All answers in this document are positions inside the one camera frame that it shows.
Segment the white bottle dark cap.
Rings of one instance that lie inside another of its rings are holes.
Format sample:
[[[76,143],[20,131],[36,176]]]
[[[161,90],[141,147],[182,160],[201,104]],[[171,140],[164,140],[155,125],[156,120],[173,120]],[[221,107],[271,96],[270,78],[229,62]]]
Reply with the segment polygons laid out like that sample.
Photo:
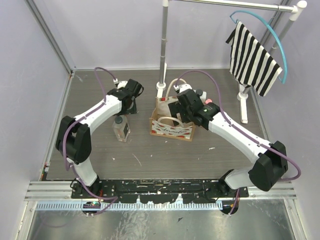
[[[207,99],[207,92],[201,89],[197,89],[194,91],[196,95],[201,99],[202,102],[205,102]]]

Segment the pink pump soap bottle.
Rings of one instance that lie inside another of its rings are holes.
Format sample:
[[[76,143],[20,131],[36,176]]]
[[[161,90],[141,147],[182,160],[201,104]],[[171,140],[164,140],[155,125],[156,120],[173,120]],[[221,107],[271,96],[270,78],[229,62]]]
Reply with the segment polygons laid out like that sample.
[[[213,101],[212,101],[211,99],[209,99],[209,98],[208,98],[208,99],[206,99],[206,100],[205,100],[205,102],[204,102],[204,103],[207,105],[207,104],[212,103],[212,102],[213,102]]]

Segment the clear square bottle black cap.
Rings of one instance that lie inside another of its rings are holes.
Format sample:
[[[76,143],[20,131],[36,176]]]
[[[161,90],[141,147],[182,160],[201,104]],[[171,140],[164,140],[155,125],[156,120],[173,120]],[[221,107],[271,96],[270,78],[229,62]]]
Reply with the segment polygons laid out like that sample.
[[[131,130],[129,127],[128,119],[125,115],[117,115],[114,118],[112,129],[119,142],[125,143]]]

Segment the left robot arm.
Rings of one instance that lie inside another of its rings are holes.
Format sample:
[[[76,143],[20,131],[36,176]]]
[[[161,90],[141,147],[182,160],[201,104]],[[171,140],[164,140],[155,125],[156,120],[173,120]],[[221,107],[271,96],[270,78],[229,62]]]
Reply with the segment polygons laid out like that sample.
[[[72,167],[77,178],[82,180],[82,192],[88,198],[95,198],[100,193],[100,185],[96,183],[98,175],[90,161],[92,134],[110,117],[124,115],[143,91],[144,87],[133,79],[121,81],[87,111],[61,119],[55,148],[61,153],[65,168]]]

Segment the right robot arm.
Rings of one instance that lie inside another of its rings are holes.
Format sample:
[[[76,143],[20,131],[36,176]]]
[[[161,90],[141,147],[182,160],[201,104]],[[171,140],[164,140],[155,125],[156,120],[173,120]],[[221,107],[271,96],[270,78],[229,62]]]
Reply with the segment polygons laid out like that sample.
[[[218,180],[223,196],[231,197],[237,189],[252,186],[267,192],[287,172],[287,153],[283,143],[271,143],[256,136],[233,121],[215,103],[203,103],[194,90],[179,93],[177,100],[169,103],[168,107],[173,117],[180,117],[183,123],[194,123],[219,135],[251,162],[250,167],[231,169]]]

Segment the striped black white cloth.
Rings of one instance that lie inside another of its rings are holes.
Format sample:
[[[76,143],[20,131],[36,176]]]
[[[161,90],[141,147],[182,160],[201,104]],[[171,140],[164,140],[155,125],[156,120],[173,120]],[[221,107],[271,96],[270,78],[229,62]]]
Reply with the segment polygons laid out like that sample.
[[[280,65],[241,21],[226,43],[231,46],[229,72],[235,80],[266,96],[283,71]]]

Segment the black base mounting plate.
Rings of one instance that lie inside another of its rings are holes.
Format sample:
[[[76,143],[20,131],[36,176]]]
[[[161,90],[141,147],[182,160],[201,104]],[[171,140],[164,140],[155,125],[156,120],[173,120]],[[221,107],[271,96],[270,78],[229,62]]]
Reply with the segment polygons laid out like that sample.
[[[223,186],[217,179],[101,179],[89,190],[102,201],[110,203],[183,204],[215,203],[223,198],[249,197],[247,187],[239,191]]]

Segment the blue clothes hanger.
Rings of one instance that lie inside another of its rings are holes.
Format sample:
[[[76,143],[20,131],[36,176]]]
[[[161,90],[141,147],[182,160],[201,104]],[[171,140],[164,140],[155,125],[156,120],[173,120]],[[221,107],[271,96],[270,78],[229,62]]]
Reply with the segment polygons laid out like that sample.
[[[265,25],[265,27],[268,29],[268,31],[271,33],[271,35],[273,36],[276,45],[278,46],[278,49],[280,51],[281,57],[282,57],[282,62],[283,62],[283,78],[278,77],[278,79],[281,81],[282,84],[286,83],[287,80],[287,76],[288,76],[288,64],[287,64],[287,58],[286,58],[286,54],[283,48],[283,45],[281,43],[280,38],[278,37],[278,35],[276,34],[276,32],[274,31],[274,29],[270,26],[270,24],[260,15],[252,12],[252,11],[247,11],[247,10],[236,10],[233,13],[231,13],[229,15],[230,19],[237,24],[239,22],[239,20],[235,20],[233,18],[233,16],[237,13],[243,13],[243,14],[247,14],[247,15],[251,15],[253,17],[255,17],[256,19],[258,19],[261,23],[263,23]]]

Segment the white clothes rack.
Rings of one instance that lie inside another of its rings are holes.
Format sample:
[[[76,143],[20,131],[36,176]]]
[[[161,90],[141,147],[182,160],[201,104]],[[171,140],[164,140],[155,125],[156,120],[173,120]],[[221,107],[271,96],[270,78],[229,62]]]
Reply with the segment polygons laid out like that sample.
[[[272,35],[274,38],[274,44],[269,50],[269,53],[274,52],[276,49],[280,50],[282,60],[283,60],[283,78],[280,80],[282,83],[285,83],[288,75],[288,66],[287,60],[285,59],[285,52],[281,44],[281,40],[287,34],[289,29],[292,27],[293,23],[299,18],[303,10],[307,7],[307,2],[305,0],[298,1],[295,5],[289,6],[291,3],[290,0],[282,0],[280,4],[262,4],[262,3],[250,3],[243,1],[232,1],[232,0],[197,0],[197,3],[202,4],[211,4],[211,5],[219,5],[219,6],[228,6],[228,7],[239,7],[245,9],[258,9],[258,10],[268,10],[274,11],[275,14],[273,17],[267,22],[261,16],[256,13],[247,10],[236,10],[230,15],[230,18],[233,17],[236,13],[244,13],[251,15],[258,19],[261,23],[265,25],[267,28],[265,34],[260,41],[262,44],[266,43],[268,40],[268,35]],[[159,80],[156,83],[157,89],[157,98],[163,97],[164,90],[166,89],[166,71],[167,71],[167,63],[166,63],[166,43],[167,43],[167,25],[168,25],[168,12],[169,12],[169,1],[162,1],[162,30],[161,30],[161,45],[160,45],[160,69],[159,69]],[[276,34],[274,27],[276,23],[280,20],[282,13],[290,13],[289,19],[285,26],[283,27],[280,34]]]

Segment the aluminium rail frame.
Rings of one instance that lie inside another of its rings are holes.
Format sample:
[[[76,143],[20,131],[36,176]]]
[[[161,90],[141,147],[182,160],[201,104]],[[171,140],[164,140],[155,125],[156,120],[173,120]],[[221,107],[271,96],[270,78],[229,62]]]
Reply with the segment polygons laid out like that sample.
[[[76,180],[33,181],[25,201],[35,203],[36,210],[79,210],[86,215],[103,209],[131,210],[220,210],[235,213],[241,200],[295,200],[290,182],[276,183],[265,192],[255,186],[221,193],[215,179],[102,180],[98,197],[93,197]]]

